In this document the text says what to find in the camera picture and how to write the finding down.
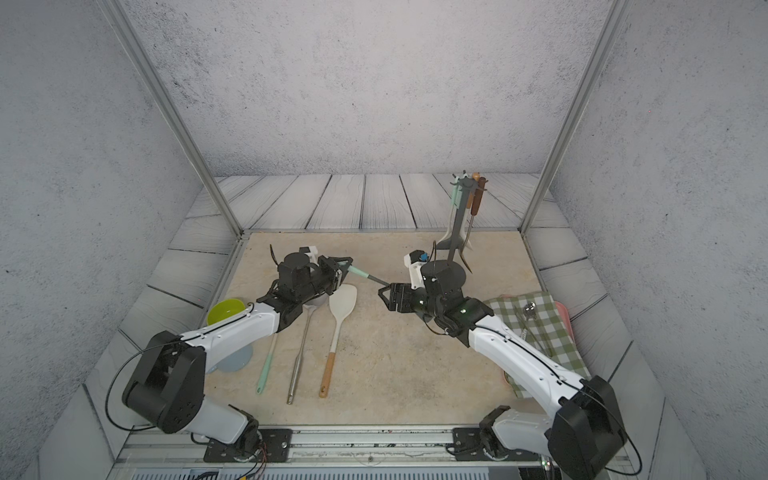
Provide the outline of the grey spatula mint handle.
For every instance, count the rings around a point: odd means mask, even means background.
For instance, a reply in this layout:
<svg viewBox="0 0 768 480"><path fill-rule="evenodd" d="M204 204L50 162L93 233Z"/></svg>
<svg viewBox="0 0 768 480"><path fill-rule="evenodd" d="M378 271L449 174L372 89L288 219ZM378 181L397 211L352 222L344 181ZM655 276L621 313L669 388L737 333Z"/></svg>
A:
<svg viewBox="0 0 768 480"><path fill-rule="evenodd" d="M348 273L352 273L352 274L357 275L357 276L360 276L360 277L362 277L364 279L371 280L371 281L376 282L376 283L378 283L380 285L387 286L390 283L390 282L384 281L384 280L382 280L382 279L380 279L380 278L378 278L378 277L376 277L376 276L374 276L372 274L369 274L369 273L367 273L367 272L365 272L363 270L360 270L357 267L354 267L353 265L350 265L350 266L347 267L347 272Z"/></svg>

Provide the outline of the cream spatula light wood handle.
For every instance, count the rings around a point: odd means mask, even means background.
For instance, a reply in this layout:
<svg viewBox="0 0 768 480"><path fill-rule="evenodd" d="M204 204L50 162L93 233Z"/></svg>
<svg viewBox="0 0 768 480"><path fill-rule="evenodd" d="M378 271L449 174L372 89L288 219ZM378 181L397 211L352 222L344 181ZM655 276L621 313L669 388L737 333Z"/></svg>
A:
<svg viewBox="0 0 768 480"><path fill-rule="evenodd" d="M336 292L329 297L328 305L335 320L335 329L318 392L320 398L328 397L342 325L344 320L353 312L356 301L357 288L354 285L348 284L341 285Z"/></svg>

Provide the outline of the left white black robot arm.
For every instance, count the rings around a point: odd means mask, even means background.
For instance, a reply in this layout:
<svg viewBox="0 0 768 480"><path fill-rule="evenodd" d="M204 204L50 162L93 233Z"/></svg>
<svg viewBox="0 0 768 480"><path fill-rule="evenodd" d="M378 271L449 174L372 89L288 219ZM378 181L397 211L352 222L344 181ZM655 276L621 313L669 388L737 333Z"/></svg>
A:
<svg viewBox="0 0 768 480"><path fill-rule="evenodd" d="M302 248L277 265L278 278L244 311L198 330L154 335L127 381L122 403L166 434L187 431L231 445L241 456L256 453L258 421L208 399L206 373L253 342L287 329L308 302L335 293L352 262L350 257L312 257L310 248Z"/></svg>

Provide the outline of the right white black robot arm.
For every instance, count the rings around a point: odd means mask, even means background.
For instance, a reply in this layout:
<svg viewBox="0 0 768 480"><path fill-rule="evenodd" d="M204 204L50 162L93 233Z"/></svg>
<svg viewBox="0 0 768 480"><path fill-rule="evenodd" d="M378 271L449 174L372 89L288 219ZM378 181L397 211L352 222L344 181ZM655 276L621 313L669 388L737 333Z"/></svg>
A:
<svg viewBox="0 0 768 480"><path fill-rule="evenodd" d="M629 441L612 386L585 379L534 349L483 301L466 296L463 268L437 260L410 265L408 283L389 283L378 295L390 311L433 321L445 334L487 357L527 391L547 415L544 430L525 434L512 412L492 423L507 450L542 451L572 479L595 479Z"/></svg>

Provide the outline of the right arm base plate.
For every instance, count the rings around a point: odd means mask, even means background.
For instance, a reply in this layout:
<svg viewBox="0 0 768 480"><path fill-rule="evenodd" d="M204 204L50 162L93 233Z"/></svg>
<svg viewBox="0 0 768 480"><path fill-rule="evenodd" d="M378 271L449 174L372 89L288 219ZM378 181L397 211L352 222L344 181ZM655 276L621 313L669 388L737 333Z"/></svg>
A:
<svg viewBox="0 0 768 480"><path fill-rule="evenodd" d="M532 462L539 456L526 450L503 447L489 428L457 427L446 452L457 461Z"/></svg>

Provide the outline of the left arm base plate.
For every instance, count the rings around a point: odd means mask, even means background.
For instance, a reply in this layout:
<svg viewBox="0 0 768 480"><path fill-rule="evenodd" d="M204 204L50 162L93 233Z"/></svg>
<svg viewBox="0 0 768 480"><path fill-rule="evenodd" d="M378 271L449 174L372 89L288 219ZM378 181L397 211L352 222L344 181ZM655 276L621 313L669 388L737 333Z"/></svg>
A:
<svg viewBox="0 0 768 480"><path fill-rule="evenodd" d="M234 444L209 440L203 455L205 463L286 463L291 449L293 430L289 428L260 428L244 433L244 439Z"/></svg>

